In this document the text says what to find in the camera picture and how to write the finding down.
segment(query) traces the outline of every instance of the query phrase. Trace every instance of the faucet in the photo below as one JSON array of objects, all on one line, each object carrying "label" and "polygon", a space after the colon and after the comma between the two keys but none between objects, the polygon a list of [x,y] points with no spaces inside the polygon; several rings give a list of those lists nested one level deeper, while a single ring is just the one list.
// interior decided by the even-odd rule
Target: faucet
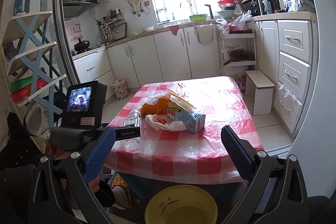
[{"label": "faucet", "polygon": [[191,4],[191,2],[190,1],[188,1],[188,0],[182,0],[181,1],[181,3],[180,3],[180,8],[181,8],[181,6],[182,6],[182,2],[183,1],[187,1],[188,3],[189,3],[189,5],[190,5],[190,9],[191,9],[191,12],[193,13],[193,15],[194,15],[194,10],[193,10],[193,5]]}]

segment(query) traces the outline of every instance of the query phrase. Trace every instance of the stool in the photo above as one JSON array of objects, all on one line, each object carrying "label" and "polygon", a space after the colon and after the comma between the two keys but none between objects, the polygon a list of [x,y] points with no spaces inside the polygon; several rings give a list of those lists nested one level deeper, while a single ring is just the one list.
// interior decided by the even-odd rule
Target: stool
[{"label": "stool", "polygon": [[245,95],[254,95],[253,115],[271,113],[275,85],[260,70],[246,71]]}]

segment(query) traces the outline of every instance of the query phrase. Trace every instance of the drawer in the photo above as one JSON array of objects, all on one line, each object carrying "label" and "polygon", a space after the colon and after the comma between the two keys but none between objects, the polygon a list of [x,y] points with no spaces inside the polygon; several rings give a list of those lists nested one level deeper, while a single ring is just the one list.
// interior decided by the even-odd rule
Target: drawer
[{"label": "drawer", "polygon": [[106,51],[99,51],[74,61],[81,83],[94,81],[111,70]]},{"label": "drawer", "polygon": [[287,125],[289,131],[294,133],[303,105],[299,100],[292,100],[290,96],[285,97],[284,89],[279,89],[280,85],[281,83],[278,82],[278,88],[274,97],[274,107]]},{"label": "drawer", "polygon": [[280,52],[279,81],[301,102],[305,100],[310,79],[310,65]]},{"label": "drawer", "polygon": [[115,81],[112,71],[110,70],[108,73],[99,77],[97,81],[107,85],[105,100],[108,100],[114,94],[113,88],[111,86],[111,84]]},{"label": "drawer", "polygon": [[280,51],[311,65],[312,33],[310,21],[279,20]]}]

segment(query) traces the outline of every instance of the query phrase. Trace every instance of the blue gripper pad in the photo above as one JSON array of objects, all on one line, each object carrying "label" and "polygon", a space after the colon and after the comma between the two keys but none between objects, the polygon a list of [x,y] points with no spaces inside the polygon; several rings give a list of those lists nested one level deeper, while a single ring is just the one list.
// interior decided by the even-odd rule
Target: blue gripper pad
[{"label": "blue gripper pad", "polygon": [[[254,163],[249,154],[255,153],[251,144],[246,140],[239,139],[230,126],[224,126],[222,128],[221,139],[241,178],[251,183],[254,178]],[[249,145],[253,151],[247,145],[246,149],[248,149],[248,151],[246,151],[240,142],[247,142],[247,145]]]},{"label": "blue gripper pad", "polygon": [[116,141],[116,132],[113,128],[107,127],[104,136],[96,144],[84,163],[83,179],[86,183],[94,180],[99,174],[104,161]]}]

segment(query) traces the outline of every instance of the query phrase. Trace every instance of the red and white checkered tablecloth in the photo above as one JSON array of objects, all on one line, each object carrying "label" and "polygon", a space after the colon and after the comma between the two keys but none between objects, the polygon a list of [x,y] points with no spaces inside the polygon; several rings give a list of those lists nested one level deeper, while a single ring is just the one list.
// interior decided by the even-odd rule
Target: red and white checkered tablecloth
[{"label": "red and white checkered tablecloth", "polygon": [[166,88],[206,114],[205,127],[188,131],[156,131],[142,120],[141,137],[115,142],[105,166],[145,178],[188,184],[221,184],[242,181],[221,142],[221,129],[230,125],[256,149],[263,149],[257,129],[236,83],[229,77],[144,85],[109,126],[122,126],[142,98]]}]

